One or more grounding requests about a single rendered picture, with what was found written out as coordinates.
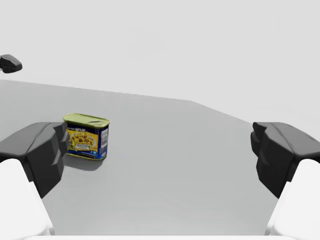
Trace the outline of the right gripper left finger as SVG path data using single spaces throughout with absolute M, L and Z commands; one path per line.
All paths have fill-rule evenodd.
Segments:
M 42 199 L 60 182 L 65 122 L 38 122 L 0 141 L 0 237 L 55 234 Z

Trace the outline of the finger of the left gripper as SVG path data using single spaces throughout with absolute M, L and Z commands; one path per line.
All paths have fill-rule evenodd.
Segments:
M 15 73 L 23 69 L 22 63 L 10 54 L 0 55 L 0 70 L 5 74 Z

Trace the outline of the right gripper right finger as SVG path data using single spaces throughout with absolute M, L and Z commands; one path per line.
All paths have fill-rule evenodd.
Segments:
M 254 122 L 260 182 L 278 199 L 267 236 L 320 236 L 320 141 L 282 122 Z

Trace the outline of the green and blue rectangular can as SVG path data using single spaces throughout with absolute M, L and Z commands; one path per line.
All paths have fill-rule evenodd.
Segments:
M 97 161 L 107 157 L 110 120 L 81 113 L 70 113 L 63 120 L 69 134 L 68 155 Z

